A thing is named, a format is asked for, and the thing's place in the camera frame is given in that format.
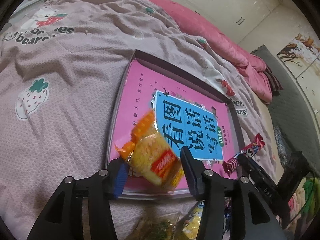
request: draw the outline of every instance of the pink blanket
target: pink blanket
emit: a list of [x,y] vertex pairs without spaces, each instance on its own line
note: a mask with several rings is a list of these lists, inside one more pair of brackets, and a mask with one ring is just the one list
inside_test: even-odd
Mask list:
[[170,0],[149,1],[161,6],[176,21],[182,32],[204,37],[214,52],[238,69],[259,98],[266,102],[271,101],[270,85],[267,76],[263,73],[266,64],[261,58],[239,47],[217,27],[194,11]]

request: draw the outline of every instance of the red candy wrapper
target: red candy wrapper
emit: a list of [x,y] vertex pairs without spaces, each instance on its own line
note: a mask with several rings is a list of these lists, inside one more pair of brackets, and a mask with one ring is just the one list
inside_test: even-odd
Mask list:
[[258,151],[260,151],[266,143],[263,141],[261,134],[257,134],[254,137],[252,143],[244,147],[239,153],[233,156],[231,159],[227,161],[223,161],[222,166],[226,174],[230,177],[231,173],[239,166],[237,156],[239,154],[244,154],[249,158],[252,158]]

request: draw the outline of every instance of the silver bolt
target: silver bolt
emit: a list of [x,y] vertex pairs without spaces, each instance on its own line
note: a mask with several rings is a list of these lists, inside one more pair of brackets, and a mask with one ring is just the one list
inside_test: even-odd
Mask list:
[[243,182],[243,183],[248,183],[249,182],[249,179],[247,178],[247,177],[241,177],[240,178],[240,180],[241,180],[241,182]]
[[212,176],[214,174],[214,171],[213,170],[205,170],[204,174],[207,176]]
[[72,177],[66,177],[65,179],[64,179],[64,182],[65,183],[70,183],[70,182],[72,182],[73,181],[73,178]]
[[99,175],[100,176],[106,176],[106,175],[108,175],[108,171],[107,170],[101,170],[101,171],[99,171]]

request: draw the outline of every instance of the plastic wrapper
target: plastic wrapper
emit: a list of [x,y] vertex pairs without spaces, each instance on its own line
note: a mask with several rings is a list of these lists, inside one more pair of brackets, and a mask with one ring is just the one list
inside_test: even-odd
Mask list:
[[261,134],[257,134],[254,137],[254,140],[252,143],[247,145],[245,148],[243,148],[239,153],[237,153],[235,156],[230,158],[227,161],[223,161],[222,166],[223,170],[225,171],[228,176],[231,175],[231,173],[239,166],[237,157],[239,154],[244,154],[248,158],[252,158],[252,156],[256,155],[258,151],[260,151],[266,143],[263,141],[263,137]]
[[202,211],[204,206],[204,200],[200,201],[196,208],[192,211],[188,219],[185,221],[182,232],[179,236],[179,240],[193,240],[196,239]]
[[135,172],[166,190],[174,190],[184,175],[180,159],[156,129],[153,110],[132,129],[131,141],[116,150]]
[[147,212],[126,240],[172,240],[180,212],[171,213],[158,218]]

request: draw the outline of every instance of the red label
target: red label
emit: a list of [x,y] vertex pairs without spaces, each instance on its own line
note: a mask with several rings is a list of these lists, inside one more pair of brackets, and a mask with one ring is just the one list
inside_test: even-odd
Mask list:
[[163,178],[171,164],[177,160],[176,155],[170,150],[165,150],[162,155],[151,165],[151,171]]

